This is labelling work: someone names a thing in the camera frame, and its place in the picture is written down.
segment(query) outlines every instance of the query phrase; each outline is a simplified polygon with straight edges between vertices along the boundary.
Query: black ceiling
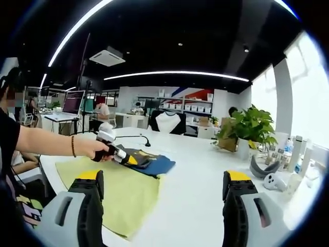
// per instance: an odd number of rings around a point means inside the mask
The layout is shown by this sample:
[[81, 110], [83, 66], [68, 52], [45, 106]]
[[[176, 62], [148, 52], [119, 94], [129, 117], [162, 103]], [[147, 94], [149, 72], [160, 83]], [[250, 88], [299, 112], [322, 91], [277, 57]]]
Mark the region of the black ceiling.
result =
[[[283, 51], [301, 31], [297, 19], [273, 0], [114, 0], [75, 33], [49, 69], [52, 54], [65, 34], [98, 1], [43, 2], [27, 8], [25, 18], [16, 24], [16, 35], [7, 50], [10, 54], [6, 54], [19, 56], [28, 83], [34, 86], [40, 85], [45, 72], [44, 85], [68, 81], [63, 88], [72, 86], [89, 33], [86, 58], [111, 46], [123, 53], [126, 62], [106, 67], [89, 61], [87, 76], [189, 70], [252, 81], [271, 63], [284, 58]], [[249, 53], [244, 52], [244, 45]], [[195, 75], [149, 75], [104, 82], [105, 89], [121, 85], [189, 86], [239, 93], [250, 82]]]

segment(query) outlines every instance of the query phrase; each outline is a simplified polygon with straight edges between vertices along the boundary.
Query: gray object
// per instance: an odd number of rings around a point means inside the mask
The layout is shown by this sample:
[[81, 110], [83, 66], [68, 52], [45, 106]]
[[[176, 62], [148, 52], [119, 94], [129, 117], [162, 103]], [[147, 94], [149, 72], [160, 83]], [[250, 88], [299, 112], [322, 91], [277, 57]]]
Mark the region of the gray object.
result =
[[281, 208], [265, 193], [242, 195], [248, 217], [247, 247], [280, 246], [290, 232]]
[[78, 247], [78, 218], [85, 194], [60, 192], [43, 210], [35, 229], [46, 246]]
[[275, 161], [273, 164], [269, 165], [268, 167], [265, 168], [265, 170], [263, 170], [258, 166], [255, 156], [253, 155], [251, 157], [249, 169], [256, 178], [264, 179], [268, 174], [276, 173], [279, 167], [280, 167], [280, 161]]

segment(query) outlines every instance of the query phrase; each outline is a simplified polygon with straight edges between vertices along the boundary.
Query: yellow cloth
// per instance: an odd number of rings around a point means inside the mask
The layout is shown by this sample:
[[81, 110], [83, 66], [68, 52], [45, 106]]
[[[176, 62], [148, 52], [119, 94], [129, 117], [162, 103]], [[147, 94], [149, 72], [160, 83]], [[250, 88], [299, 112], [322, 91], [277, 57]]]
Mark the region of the yellow cloth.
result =
[[104, 171], [103, 225], [123, 237], [130, 238], [141, 227], [158, 199], [160, 179], [118, 163], [97, 163], [84, 157], [56, 163], [56, 168], [66, 188], [85, 171]]

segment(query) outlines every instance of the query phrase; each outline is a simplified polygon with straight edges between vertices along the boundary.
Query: flower pot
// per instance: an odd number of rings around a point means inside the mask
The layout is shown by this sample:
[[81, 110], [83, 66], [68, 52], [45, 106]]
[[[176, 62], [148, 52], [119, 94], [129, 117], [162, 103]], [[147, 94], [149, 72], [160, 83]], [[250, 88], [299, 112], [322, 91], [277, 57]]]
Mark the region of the flower pot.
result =
[[239, 138], [239, 142], [237, 143], [237, 152], [236, 153], [237, 153], [238, 157], [244, 161], [249, 159], [248, 140]]

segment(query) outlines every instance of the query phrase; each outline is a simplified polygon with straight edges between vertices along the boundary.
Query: computer monitor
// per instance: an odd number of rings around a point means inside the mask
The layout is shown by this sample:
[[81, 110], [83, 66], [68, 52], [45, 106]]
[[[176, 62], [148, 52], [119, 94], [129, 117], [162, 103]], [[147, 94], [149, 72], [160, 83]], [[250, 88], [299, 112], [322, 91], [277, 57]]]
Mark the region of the computer monitor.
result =
[[104, 83], [103, 80], [83, 76], [83, 77], [81, 77], [81, 81], [80, 81], [80, 89], [86, 89], [88, 83], [90, 83], [89, 90], [94, 91], [95, 93], [98, 93], [98, 94], [102, 93], [103, 83]]
[[64, 101], [63, 112], [79, 114], [83, 96], [84, 91], [67, 92]]

